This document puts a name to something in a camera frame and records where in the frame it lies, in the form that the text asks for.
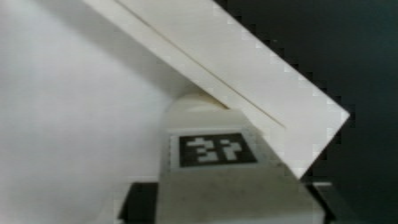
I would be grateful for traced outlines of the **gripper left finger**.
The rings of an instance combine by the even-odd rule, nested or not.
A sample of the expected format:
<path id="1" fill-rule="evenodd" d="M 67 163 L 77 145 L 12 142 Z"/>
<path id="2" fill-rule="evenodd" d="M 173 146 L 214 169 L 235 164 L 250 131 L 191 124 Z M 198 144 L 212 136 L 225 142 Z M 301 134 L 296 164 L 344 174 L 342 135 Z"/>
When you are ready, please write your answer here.
<path id="1" fill-rule="evenodd" d="M 157 183 L 134 182 L 122 201 L 120 224 L 154 224 Z"/>

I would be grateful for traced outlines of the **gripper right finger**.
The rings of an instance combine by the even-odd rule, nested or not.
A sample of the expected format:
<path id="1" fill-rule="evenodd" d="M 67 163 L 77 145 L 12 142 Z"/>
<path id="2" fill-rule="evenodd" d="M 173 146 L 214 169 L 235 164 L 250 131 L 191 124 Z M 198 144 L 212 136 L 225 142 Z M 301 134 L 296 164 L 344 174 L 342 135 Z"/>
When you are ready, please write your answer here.
<path id="1" fill-rule="evenodd" d="M 340 220 L 342 207 L 331 183 L 310 182 L 305 184 L 305 187 L 324 211 L 323 224 L 337 224 Z"/>

